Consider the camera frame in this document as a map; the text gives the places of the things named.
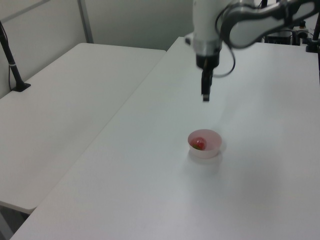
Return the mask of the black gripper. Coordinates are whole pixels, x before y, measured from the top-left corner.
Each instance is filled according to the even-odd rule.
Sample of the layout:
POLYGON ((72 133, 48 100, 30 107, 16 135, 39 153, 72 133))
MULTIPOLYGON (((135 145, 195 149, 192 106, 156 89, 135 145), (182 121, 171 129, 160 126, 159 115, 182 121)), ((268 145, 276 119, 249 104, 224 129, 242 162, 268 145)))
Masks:
POLYGON ((202 69, 201 76, 201 95, 204 102, 210 101, 210 88, 213 82, 213 71, 210 73, 206 70, 215 69, 220 63, 220 52, 212 55, 201 55, 196 53, 196 66, 202 69))

